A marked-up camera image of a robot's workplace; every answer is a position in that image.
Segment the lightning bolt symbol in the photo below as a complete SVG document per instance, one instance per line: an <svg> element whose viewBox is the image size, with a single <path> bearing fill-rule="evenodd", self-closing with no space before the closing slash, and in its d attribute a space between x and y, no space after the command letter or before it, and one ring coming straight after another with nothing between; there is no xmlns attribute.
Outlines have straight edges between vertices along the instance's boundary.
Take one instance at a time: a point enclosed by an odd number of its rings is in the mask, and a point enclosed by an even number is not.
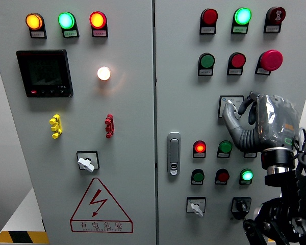
<svg viewBox="0 0 306 245"><path fill-rule="evenodd" d="M98 195L100 195L100 193L101 193L101 190L97 190L97 192L96 192L96 194L94 195L94 197L93 197L93 199L91 200L91 202L90 202L90 205L91 204L95 204L95 203L101 203L101 205L99 206L99 208L97 209L97 211L96 212L93 212L93 215L92 215L92 218L94 217L94 216L96 216L97 215L97 212L99 211L99 209L103 206L103 204L108 200L108 199L103 199L103 200L100 200L100 201L94 201L97 197L98 197Z"/></svg>

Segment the meter display screen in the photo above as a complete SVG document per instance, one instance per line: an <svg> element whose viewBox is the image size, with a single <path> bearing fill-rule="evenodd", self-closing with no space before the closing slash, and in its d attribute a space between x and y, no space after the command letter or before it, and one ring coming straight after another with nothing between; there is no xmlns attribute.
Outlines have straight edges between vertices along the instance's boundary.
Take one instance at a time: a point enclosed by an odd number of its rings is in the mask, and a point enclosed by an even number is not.
<svg viewBox="0 0 306 245"><path fill-rule="evenodd" d="M57 60L27 61L32 85L61 85L62 79Z"/></svg>
<svg viewBox="0 0 306 245"><path fill-rule="evenodd" d="M66 50L17 51L27 97L72 97Z"/></svg>

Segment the yellow black hazard stripe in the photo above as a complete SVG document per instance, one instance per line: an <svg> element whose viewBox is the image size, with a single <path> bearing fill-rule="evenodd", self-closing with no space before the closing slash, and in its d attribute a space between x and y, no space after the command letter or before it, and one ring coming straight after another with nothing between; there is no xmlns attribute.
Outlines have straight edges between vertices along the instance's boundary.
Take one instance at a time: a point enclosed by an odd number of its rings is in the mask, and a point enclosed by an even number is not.
<svg viewBox="0 0 306 245"><path fill-rule="evenodd" d="M0 243L49 244L45 231L1 231Z"/></svg>
<svg viewBox="0 0 306 245"><path fill-rule="evenodd" d="M267 242L275 242L275 241L273 241L272 239L269 238L269 240Z"/></svg>

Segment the illuminated white light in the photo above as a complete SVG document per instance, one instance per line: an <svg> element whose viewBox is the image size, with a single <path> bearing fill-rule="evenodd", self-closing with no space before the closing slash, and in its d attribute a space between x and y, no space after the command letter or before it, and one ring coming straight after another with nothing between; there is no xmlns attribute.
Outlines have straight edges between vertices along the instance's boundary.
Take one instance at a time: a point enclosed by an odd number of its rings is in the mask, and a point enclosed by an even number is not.
<svg viewBox="0 0 306 245"><path fill-rule="evenodd" d="M110 78L111 72L110 69L107 67L101 67L99 70L97 70L97 76L103 81L106 81Z"/></svg>

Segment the green indicator light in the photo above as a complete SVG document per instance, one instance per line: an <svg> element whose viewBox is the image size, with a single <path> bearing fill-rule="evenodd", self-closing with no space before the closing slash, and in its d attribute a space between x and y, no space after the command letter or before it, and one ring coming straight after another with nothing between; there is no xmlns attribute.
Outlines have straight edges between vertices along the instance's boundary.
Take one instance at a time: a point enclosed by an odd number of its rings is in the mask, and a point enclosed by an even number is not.
<svg viewBox="0 0 306 245"><path fill-rule="evenodd" d="M291 139L288 139L288 138L285 138L285 143L289 144L289 145L292 145L292 140Z"/></svg>
<svg viewBox="0 0 306 245"><path fill-rule="evenodd" d="M229 153L231 152L231 150L233 149L233 145L231 144L230 141L223 141L220 143L219 145L219 149L223 152L223 153Z"/></svg>
<svg viewBox="0 0 306 245"><path fill-rule="evenodd" d="M237 24L248 24L251 19L251 11L248 8L240 8L235 13L235 21Z"/></svg>
<svg viewBox="0 0 306 245"><path fill-rule="evenodd" d="M197 173L193 176L194 181L201 182L204 179L204 175L201 173Z"/></svg>
<svg viewBox="0 0 306 245"><path fill-rule="evenodd" d="M214 58L212 55L205 55L201 58L200 63L204 68L210 68L214 65Z"/></svg>
<svg viewBox="0 0 306 245"><path fill-rule="evenodd" d="M246 180L246 181L249 181L253 178L253 173L251 170L244 170L242 173L241 173L241 177L243 178L243 180Z"/></svg>
<svg viewBox="0 0 306 245"><path fill-rule="evenodd" d="M75 18L71 13L64 12L58 17L59 25L64 29L70 29L75 24Z"/></svg>

